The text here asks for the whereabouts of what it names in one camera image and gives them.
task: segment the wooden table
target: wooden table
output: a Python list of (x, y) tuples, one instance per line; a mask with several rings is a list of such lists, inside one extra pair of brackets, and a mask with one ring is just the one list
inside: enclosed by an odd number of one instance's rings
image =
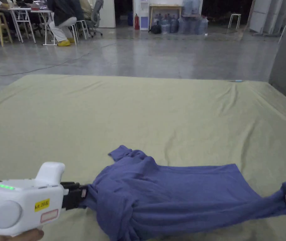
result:
[(153, 10), (154, 9), (168, 9), (168, 10), (178, 10), (179, 11), (179, 18), (182, 14), (182, 6), (177, 4), (150, 4), (151, 7), (151, 20), (150, 20), (150, 27), (152, 27), (152, 19), (153, 19)]

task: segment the fire extinguisher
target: fire extinguisher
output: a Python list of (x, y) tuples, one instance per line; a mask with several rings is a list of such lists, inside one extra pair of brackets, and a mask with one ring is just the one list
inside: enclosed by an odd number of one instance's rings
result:
[(135, 18), (134, 18), (134, 28), (135, 30), (139, 30), (140, 29), (140, 21), (139, 21), (139, 18), (138, 18), (138, 15), (136, 14)]

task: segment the gray polished floor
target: gray polished floor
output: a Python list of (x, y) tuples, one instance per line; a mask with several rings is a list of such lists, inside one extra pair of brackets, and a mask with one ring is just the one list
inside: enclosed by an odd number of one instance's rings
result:
[(267, 81), (278, 47), (276, 38), (222, 29), (208, 37), (103, 32), (65, 48), (42, 38), (0, 45), (0, 90), (29, 73)]

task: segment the black bag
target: black bag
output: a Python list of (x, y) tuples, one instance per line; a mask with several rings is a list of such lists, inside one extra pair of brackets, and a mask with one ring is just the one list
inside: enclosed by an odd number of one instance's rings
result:
[(150, 30), (148, 30), (148, 32), (152, 32), (152, 33), (154, 33), (155, 35), (157, 35), (157, 34), (160, 34), (160, 33), (162, 33), (162, 27), (161, 27), (161, 25), (159, 25), (159, 23), (157, 22), (157, 25), (153, 25), (152, 27), (151, 27), (151, 29)]

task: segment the white pants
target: white pants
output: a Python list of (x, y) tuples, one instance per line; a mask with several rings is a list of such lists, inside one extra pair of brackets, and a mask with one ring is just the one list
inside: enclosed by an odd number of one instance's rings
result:
[(67, 38), (73, 38), (73, 35), (67, 26), (76, 24), (76, 21), (76, 17), (71, 17), (68, 18), (65, 22), (62, 22), (59, 26), (55, 26), (55, 23), (52, 21), (49, 23), (49, 27), (54, 37), (57, 39), (57, 41), (60, 42), (67, 40)]

